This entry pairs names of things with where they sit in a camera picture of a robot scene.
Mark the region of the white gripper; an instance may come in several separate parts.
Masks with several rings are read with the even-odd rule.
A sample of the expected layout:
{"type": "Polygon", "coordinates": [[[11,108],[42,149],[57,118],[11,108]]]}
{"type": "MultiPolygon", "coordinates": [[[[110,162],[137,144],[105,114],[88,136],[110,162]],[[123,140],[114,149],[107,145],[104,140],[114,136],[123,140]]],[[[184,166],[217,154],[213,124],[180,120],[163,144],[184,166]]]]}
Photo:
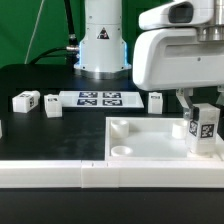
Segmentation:
{"type": "Polygon", "coordinates": [[[222,85],[216,103],[224,105],[224,0],[173,0],[141,13],[139,27],[132,72],[138,88],[177,89],[185,120],[193,117],[190,88],[222,85]]]}

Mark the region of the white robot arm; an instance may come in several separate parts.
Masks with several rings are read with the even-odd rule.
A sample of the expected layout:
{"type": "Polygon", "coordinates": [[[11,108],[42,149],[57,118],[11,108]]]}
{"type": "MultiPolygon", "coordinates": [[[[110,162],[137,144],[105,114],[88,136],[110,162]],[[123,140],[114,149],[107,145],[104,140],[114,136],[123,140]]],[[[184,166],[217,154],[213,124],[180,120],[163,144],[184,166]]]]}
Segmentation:
{"type": "Polygon", "coordinates": [[[121,0],[85,0],[85,12],[77,73],[110,79],[131,70],[142,90],[182,89],[187,109],[190,89],[224,86],[224,0],[172,0],[141,13],[132,63],[122,39],[121,0]]]}

